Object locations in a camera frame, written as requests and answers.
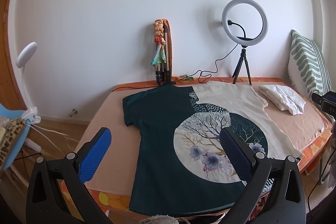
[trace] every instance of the green striped cushion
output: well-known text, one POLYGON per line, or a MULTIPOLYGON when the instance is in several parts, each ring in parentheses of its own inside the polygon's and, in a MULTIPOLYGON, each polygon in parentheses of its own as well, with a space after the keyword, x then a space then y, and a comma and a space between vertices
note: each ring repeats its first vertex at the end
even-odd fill
POLYGON ((288 74, 295 88, 307 98, 313 92, 324 95, 331 91, 331 82, 320 46, 292 30, 292 48, 288 74))

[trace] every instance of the gray fluffy fabric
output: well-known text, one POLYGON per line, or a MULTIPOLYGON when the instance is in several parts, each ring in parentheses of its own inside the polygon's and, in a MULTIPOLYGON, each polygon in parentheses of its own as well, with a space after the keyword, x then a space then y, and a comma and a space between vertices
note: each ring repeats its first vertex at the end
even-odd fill
POLYGON ((179 222, 170 216, 153 216, 141 220, 138 224, 179 224, 179 222))

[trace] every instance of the white cable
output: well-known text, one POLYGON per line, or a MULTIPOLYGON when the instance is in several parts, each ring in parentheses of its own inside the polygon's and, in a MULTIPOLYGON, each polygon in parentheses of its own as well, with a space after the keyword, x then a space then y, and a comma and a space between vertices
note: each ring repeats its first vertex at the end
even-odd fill
POLYGON ((38 128, 40 128, 40 129, 44 129, 44 130, 46 130, 46 131, 50 131, 50 132, 54 132, 54 133, 63 135, 66 139, 68 139, 68 140, 72 140, 72 141, 75 141, 75 142, 78 142, 78 143, 79 143, 79 141, 77 141, 77 140, 75 140, 75 139, 73 139, 73 138, 69 138, 70 135, 68 135, 68 134, 64 134, 64 133, 61 133, 61 132, 58 132, 58 131, 55 131, 55 130, 50 130, 50 129, 46 129, 46 128, 43 128, 43 127, 39 127, 39 126, 37 126, 36 124, 31 124, 31 125, 32 125, 32 126, 35 126, 35 127, 38 127, 38 128))
POLYGON ((75 142, 79 143, 79 141, 77 141, 77 140, 75 140, 75 139, 73 139, 73 138, 70 138, 70 136, 67 135, 67 134, 64 134, 64 133, 61 133, 61 132, 58 132, 58 131, 55 131, 55 130, 46 129, 46 128, 40 127, 40 126, 38 126, 38 125, 36 125, 36 124, 31 124, 31 125, 34 126, 34 127, 38 127, 38 128, 40 128, 40 129, 43 129, 43 130, 46 130, 46 131, 49 131, 49 132, 54 132, 54 133, 57 133, 57 134, 60 134, 60 135, 64 136, 64 138, 66 139, 67 146, 68 146, 68 148, 69 148, 70 150, 73 150, 73 148, 70 147, 70 145, 69 145, 69 143, 68 143, 68 140, 72 140, 72 141, 75 141, 75 142))
POLYGON ((213 224, 218 224, 226 215, 226 213, 224 213, 217 221, 215 221, 213 224))
POLYGON ((64 154, 62 152, 62 150, 60 150, 57 145, 55 145, 46 135, 44 135, 42 132, 38 131, 36 128, 32 127, 29 123, 27 124, 30 128, 34 129, 35 131, 37 131, 38 133, 40 133, 43 137, 45 137, 53 146, 55 146, 62 154, 64 154))

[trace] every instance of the blue chair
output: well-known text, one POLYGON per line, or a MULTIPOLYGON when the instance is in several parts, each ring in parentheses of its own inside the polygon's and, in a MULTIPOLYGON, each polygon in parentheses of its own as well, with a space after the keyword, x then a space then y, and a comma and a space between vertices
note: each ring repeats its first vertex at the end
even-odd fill
MULTIPOLYGON (((9 119, 12 118, 21 118, 22 113, 24 113, 24 110, 8 110, 4 106, 0 104, 0 116, 7 117, 9 119)), ((7 169, 14 161, 16 155, 20 152, 20 149, 28 135, 29 126, 26 126, 24 130, 22 130, 22 133, 20 136, 17 137, 16 142, 14 143, 14 146, 9 152, 9 155, 6 159, 6 162, 4 164, 3 169, 7 169)))

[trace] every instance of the black cable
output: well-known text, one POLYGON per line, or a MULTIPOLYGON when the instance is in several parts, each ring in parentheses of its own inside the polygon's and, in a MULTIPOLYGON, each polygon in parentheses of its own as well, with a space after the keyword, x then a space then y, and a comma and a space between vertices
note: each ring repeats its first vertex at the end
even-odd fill
POLYGON ((176 83, 177 83, 177 82, 180 82, 181 80, 186 79, 186 78, 188 78, 188 77, 192 77, 192 76, 194 76, 195 74, 197 74, 198 72, 200 72, 199 77, 198 77, 198 83, 203 83, 205 80, 207 80, 208 78, 212 77, 212 73, 217 73, 217 72, 218 72, 217 61, 221 61, 221 60, 227 58, 227 57, 229 56, 229 54, 232 53, 233 50, 234 50, 237 46, 238 46, 238 44, 237 44, 237 45, 236 45, 236 46, 235 46, 235 47, 234 47, 234 48, 233 48, 227 55, 225 55, 223 58, 221 58, 221 59, 217 59, 217 60, 215 61, 216 71, 200 70, 200 69, 199 69, 199 70, 196 71, 194 74, 192 74, 192 75, 188 75, 188 76, 186 76, 186 77, 184 77, 184 78, 182 78, 182 79, 176 81, 176 83))
POLYGON ((313 190, 311 190, 311 192, 310 192, 310 194, 309 194, 309 196, 308 196, 308 208, 309 208, 309 215, 310 215, 310 218, 311 218, 311 219, 313 219, 313 216, 312 216, 312 214, 311 214, 310 204, 309 204, 309 198, 310 198, 310 195, 313 193, 313 191, 315 190, 315 188, 316 188, 317 185, 319 184, 320 180, 322 179, 323 174, 324 174, 324 171, 326 170, 326 168, 327 168, 327 166, 328 166, 329 160, 331 159, 331 157, 333 156, 333 154, 335 153, 335 151, 336 151, 336 149, 331 153, 330 157, 328 158, 327 163, 325 164, 325 167, 324 167, 324 169, 323 169, 323 172, 322 172, 322 174, 320 175, 319 180, 317 181, 317 183, 315 184, 313 190))
POLYGON ((239 25, 239 24, 237 24, 237 23, 234 23, 234 22, 232 22, 232 21, 231 21, 231 25, 237 25, 237 26, 241 27, 241 29, 242 29, 243 32, 244 32, 244 38, 246 38, 245 30, 244 30, 244 28, 243 28, 241 25, 239 25))
POLYGON ((134 87, 132 87, 132 86, 121 86, 121 87, 118 87, 118 88, 112 90, 111 92, 114 92, 115 90, 123 89, 123 88, 130 88, 130 89, 138 90, 138 89, 147 89, 147 88, 157 88, 158 86, 161 86, 161 85, 156 85, 156 86, 144 86, 144 87, 142 87, 142 88, 134 88, 134 87))
MULTIPOLYGON (((200 74, 199 74, 199 77, 198 77, 198 83, 200 83, 200 84, 203 83, 205 80, 207 80, 208 78, 211 78, 211 77, 212 77, 212 73, 217 73, 217 72, 218 72, 217 61, 221 61, 221 60, 227 58, 227 57, 229 56, 229 54, 232 53, 233 50, 234 50, 237 46, 238 46, 238 44, 237 44, 236 46, 234 46, 234 48, 233 48, 227 55, 225 55, 223 58, 215 60, 216 71, 200 70, 200 69, 199 69, 199 70, 196 71, 194 74, 192 74, 192 75, 187 75, 186 77, 183 77, 183 78, 177 80, 175 83, 174 83, 174 81, 173 81, 172 84, 176 84, 177 82, 180 82, 180 81, 182 81, 182 80, 184 80, 184 79, 186 79, 186 78, 188 78, 188 77, 192 77, 192 76, 194 76, 195 74, 197 74, 197 73, 199 73, 199 72, 200 72, 200 74)), ((130 89, 146 89, 146 88, 157 88, 157 87, 159 87, 159 86, 163 86, 163 85, 144 86, 144 87, 141 87, 141 88, 134 88, 134 87, 132 87, 132 86, 120 86, 120 87, 118 87, 118 88, 112 90, 111 92, 114 92, 115 90, 123 89, 123 88, 130 88, 130 89)))
POLYGON ((28 181, 29 181, 30 178, 29 178, 29 175, 28 175, 28 171, 27 171, 27 167, 26 167, 26 162, 25 162, 25 159, 23 157, 23 151, 22 151, 22 149, 21 149, 21 155, 22 155, 23 166, 25 168, 25 172, 26 172, 26 175, 27 175, 27 178, 28 178, 28 181))
POLYGON ((17 158, 17 159, 15 159, 15 160, 26 159, 26 158, 29 158, 29 157, 32 157, 32 156, 36 156, 36 155, 42 155, 42 153, 35 153, 35 154, 29 155, 29 156, 24 156, 24 157, 21 157, 21 158, 17 158))

